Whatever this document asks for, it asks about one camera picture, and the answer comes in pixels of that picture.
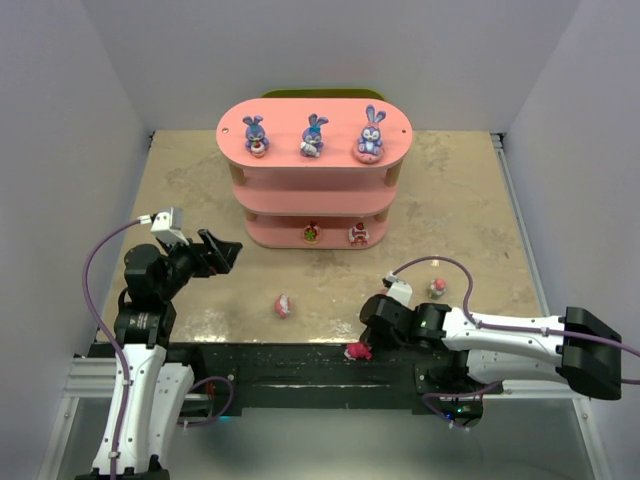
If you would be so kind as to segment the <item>red pink cake toy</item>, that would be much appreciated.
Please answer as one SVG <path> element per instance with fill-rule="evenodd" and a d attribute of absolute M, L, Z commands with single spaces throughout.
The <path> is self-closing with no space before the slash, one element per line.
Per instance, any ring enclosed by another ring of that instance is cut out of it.
<path fill-rule="evenodd" d="M 344 350 L 344 356 L 351 361 L 359 359 L 371 360 L 373 358 L 371 347 L 363 342 L 348 343 Z"/>

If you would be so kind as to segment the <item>round pink flower toy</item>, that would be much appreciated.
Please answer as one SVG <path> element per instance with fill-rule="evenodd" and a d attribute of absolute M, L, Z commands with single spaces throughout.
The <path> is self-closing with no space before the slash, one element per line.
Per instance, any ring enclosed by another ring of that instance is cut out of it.
<path fill-rule="evenodd" d="M 303 229 L 302 240 L 308 245 L 316 245 L 320 242 L 322 230 L 315 221 L 310 221 Z"/>

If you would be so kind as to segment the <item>red white strawberry toy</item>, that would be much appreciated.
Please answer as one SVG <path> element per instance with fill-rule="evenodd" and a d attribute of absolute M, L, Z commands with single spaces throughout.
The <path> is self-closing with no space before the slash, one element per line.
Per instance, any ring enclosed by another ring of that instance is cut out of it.
<path fill-rule="evenodd" d="M 358 222 L 348 230 L 348 240 L 351 247 L 366 247 L 369 238 L 369 230 L 364 222 Z"/>

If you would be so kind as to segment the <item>purple bunny with cupcake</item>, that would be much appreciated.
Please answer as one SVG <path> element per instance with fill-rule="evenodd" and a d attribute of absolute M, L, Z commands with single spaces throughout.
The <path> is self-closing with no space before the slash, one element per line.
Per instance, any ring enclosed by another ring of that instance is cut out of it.
<path fill-rule="evenodd" d="M 242 118 L 242 122 L 246 125 L 245 148 L 256 158 L 264 157 L 270 146 L 262 121 L 263 117 L 259 115 Z"/>

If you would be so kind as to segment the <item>purple bunny with bottle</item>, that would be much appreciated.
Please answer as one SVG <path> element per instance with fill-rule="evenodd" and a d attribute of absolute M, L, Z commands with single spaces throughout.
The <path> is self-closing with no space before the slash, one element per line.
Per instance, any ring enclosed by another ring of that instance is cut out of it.
<path fill-rule="evenodd" d="M 329 119 L 312 113 L 308 117 L 309 126 L 302 133 L 299 152 L 304 157 L 318 158 L 324 147 L 322 127 L 329 123 Z"/>

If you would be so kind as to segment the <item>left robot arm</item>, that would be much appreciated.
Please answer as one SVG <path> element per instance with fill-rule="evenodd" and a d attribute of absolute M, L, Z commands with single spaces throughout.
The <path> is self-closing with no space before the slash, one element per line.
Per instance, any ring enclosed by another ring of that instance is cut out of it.
<path fill-rule="evenodd" d="M 168 361 L 176 318 L 172 304 L 193 278 L 229 273 L 243 246 L 209 230 L 199 240 L 178 230 L 155 232 L 155 244 L 124 257 L 125 289 L 114 328 L 105 334 L 116 360 L 109 416 L 89 479 L 166 479 L 167 456 L 184 400 L 200 387 L 189 361 Z"/>

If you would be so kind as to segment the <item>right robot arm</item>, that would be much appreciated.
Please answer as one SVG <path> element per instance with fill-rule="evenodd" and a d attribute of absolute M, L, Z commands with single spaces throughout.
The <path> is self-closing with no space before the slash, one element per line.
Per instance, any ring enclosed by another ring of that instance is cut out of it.
<path fill-rule="evenodd" d="M 466 377 L 481 385 L 540 380 L 598 400 L 622 396 L 621 337 L 584 308 L 520 318 L 435 303 L 409 308 L 377 294 L 365 302 L 359 319 L 373 348 L 457 352 Z"/>

